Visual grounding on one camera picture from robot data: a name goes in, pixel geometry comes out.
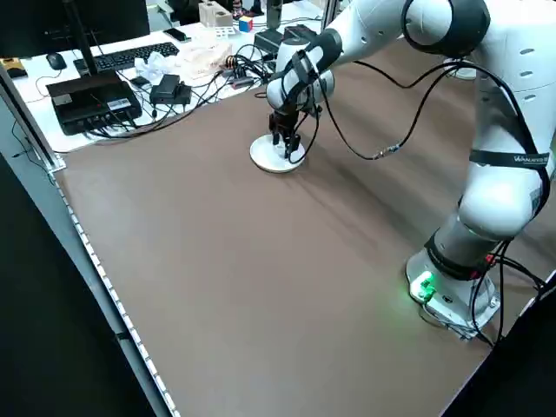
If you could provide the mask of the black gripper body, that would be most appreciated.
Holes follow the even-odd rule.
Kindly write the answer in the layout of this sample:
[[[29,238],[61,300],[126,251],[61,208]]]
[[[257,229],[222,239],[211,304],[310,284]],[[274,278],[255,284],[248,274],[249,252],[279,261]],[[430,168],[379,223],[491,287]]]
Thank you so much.
[[[305,113],[302,111],[281,113],[275,110],[268,116],[268,129],[271,133],[293,133],[298,129],[301,115],[305,116]]]

